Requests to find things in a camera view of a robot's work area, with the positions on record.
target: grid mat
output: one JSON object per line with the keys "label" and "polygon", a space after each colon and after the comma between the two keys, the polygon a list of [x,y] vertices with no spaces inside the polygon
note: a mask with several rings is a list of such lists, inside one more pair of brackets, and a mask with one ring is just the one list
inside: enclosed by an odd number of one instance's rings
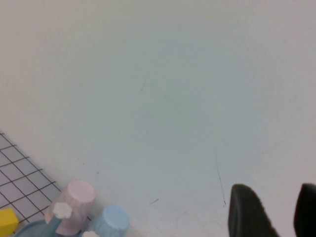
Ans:
{"label": "grid mat", "polygon": [[44,218],[60,186],[0,131],[0,209],[12,208],[19,225]]}

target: black object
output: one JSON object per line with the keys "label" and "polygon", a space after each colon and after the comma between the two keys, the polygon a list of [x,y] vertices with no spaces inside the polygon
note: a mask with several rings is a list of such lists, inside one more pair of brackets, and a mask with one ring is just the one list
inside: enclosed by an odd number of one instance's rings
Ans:
{"label": "black object", "polygon": [[228,217],[230,237],[278,237],[260,199],[248,186],[232,187]]}
{"label": "black object", "polygon": [[294,215],[297,237],[316,237],[316,185],[303,184]]}

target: yellow block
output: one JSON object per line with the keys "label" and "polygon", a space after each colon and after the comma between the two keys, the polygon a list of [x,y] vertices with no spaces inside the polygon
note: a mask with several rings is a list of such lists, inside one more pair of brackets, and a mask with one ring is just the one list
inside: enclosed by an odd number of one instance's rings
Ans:
{"label": "yellow block", "polygon": [[0,237],[13,234],[18,224],[19,220],[11,208],[0,210]]}

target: pink stacking cup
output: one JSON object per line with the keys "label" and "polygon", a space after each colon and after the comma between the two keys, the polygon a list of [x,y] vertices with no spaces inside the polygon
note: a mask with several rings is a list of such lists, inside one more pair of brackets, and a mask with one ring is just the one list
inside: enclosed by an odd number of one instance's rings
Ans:
{"label": "pink stacking cup", "polygon": [[60,196],[48,207],[45,212],[45,221],[48,223],[53,217],[53,209],[55,203],[66,202],[72,209],[72,215],[69,219],[61,222],[56,233],[64,236],[72,236],[77,234],[94,203],[96,193],[94,188],[86,181],[76,180],[70,182],[62,191]]}

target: light blue cup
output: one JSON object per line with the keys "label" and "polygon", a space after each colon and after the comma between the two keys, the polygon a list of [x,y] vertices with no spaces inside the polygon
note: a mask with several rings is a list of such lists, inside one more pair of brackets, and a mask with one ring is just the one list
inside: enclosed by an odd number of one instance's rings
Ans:
{"label": "light blue cup", "polygon": [[123,208],[110,205],[90,222],[85,231],[94,231],[99,237],[123,237],[129,222],[129,216]]}

